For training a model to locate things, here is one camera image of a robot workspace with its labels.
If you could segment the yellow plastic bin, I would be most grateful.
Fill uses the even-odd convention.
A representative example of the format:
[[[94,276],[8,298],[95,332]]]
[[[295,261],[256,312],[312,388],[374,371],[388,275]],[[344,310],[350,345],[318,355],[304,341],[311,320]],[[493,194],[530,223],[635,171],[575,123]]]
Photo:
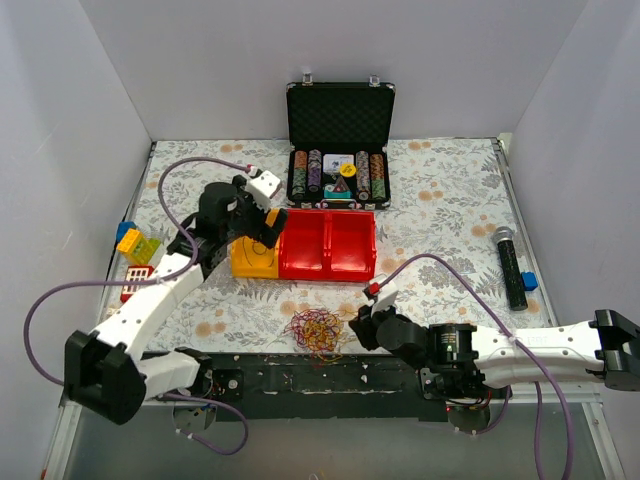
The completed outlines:
[[[234,277],[277,279],[279,243],[274,248],[267,248],[249,237],[241,237],[231,244],[230,262]]]

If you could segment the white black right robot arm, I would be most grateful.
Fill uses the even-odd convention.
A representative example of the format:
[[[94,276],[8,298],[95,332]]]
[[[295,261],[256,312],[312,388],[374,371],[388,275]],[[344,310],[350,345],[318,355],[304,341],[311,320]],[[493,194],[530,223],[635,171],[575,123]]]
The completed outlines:
[[[447,397],[532,382],[594,382],[639,389],[639,327],[614,310],[556,328],[518,329],[511,336],[472,324],[421,326],[394,307],[363,306],[349,326],[360,345],[382,348],[416,371],[428,370]]]

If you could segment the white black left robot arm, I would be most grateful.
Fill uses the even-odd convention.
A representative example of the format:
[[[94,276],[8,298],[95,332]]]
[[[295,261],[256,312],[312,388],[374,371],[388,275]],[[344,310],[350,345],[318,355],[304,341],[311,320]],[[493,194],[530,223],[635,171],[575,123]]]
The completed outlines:
[[[131,420],[144,401],[166,393],[205,398],[213,386],[207,355],[188,347],[152,358],[143,354],[179,304],[224,260],[230,243],[249,237],[276,245],[288,214],[279,210],[273,220],[268,215],[280,188],[269,172],[208,184],[197,211],[179,223],[149,284],[90,333],[76,331],[67,339],[65,395],[117,425]]]

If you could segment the red plastic bin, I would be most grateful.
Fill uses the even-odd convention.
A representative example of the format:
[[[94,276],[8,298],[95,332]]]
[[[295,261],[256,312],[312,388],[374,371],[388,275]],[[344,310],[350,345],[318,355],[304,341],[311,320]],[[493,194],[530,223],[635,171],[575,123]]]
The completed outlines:
[[[371,212],[329,214],[326,278],[336,282],[367,282],[377,258],[375,218]]]
[[[326,215],[320,211],[289,209],[279,238],[279,278],[326,281]]]

